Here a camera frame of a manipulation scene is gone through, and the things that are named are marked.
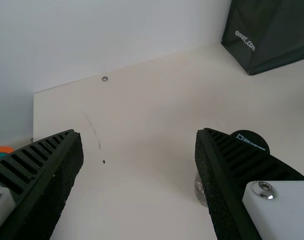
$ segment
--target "black shopping bag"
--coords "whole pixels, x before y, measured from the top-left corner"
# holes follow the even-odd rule
[[[221,44],[249,75],[304,59],[304,0],[232,0]]]

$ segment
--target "black mark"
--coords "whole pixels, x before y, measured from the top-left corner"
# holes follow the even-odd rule
[[[83,113],[83,115],[85,116],[85,118],[86,118],[88,124],[91,126],[91,128],[92,128],[92,130],[93,130],[93,133],[94,133],[94,135],[95,135],[95,137],[96,137],[96,140],[97,140],[98,150],[101,151],[101,142],[100,142],[100,139],[99,139],[99,137],[98,137],[97,131],[96,131],[96,129],[94,128],[94,125],[93,125],[91,119],[89,118],[89,116],[88,116],[84,111],[82,111],[82,113]]]

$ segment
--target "orange object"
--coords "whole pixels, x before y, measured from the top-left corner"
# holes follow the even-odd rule
[[[9,154],[9,153],[12,153],[13,151],[14,151],[14,149],[12,147],[0,146],[0,153]]]

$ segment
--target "black round object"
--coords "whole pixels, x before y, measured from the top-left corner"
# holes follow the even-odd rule
[[[270,154],[268,143],[256,132],[249,130],[238,130],[231,133],[231,136]]]

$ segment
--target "metal screw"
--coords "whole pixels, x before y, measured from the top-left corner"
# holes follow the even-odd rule
[[[277,197],[277,194],[273,187],[265,181],[253,182],[252,190],[256,195],[264,199],[271,200]]]
[[[270,191],[272,189],[272,186],[264,181],[260,181],[258,183],[258,186],[265,191]]]

